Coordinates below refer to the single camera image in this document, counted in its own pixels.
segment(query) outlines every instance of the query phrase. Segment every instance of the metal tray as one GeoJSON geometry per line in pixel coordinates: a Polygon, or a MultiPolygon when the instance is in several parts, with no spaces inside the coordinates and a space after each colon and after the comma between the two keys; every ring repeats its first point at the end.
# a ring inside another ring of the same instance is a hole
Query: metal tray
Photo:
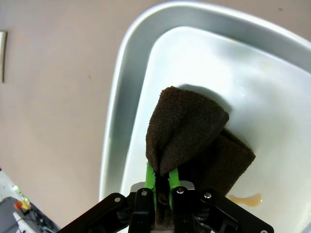
{"type": "Polygon", "coordinates": [[[311,218],[311,43],[220,6],[170,2],[143,13],[121,44],[110,96],[100,200],[144,181],[145,135],[162,89],[215,99],[256,154],[229,194],[262,194],[245,209],[276,233],[311,218]]]}

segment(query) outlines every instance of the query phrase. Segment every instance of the bolt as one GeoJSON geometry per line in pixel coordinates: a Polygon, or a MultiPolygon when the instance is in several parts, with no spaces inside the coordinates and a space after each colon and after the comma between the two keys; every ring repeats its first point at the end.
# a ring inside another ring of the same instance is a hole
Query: bolt
{"type": "Polygon", "coordinates": [[[183,188],[178,188],[178,189],[177,189],[177,193],[178,193],[178,194],[183,194],[183,193],[184,193],[183,188]]]}
{"type": "Polygon", "coordinates": [[[210,193],[205,193],[204,197],[207,198],[207,199],[210,199],[212,197],[212,195],[210,193]]]}

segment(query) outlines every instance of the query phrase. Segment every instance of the dark brown towel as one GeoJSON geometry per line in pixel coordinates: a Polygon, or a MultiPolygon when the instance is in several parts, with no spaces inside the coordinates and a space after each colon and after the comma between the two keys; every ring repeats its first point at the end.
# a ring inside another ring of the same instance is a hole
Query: dark brown towel
{"type": "Polygon", "coordinates": [[[226,194],[255,159],[252,151],[223,130],[228,113],[214,100],[188,90],[162,91],[146,135],[146,157],[157,176],[155,229],[174,228],[167,178],[178,167],[179,179],[195,189],[226,194]]]}

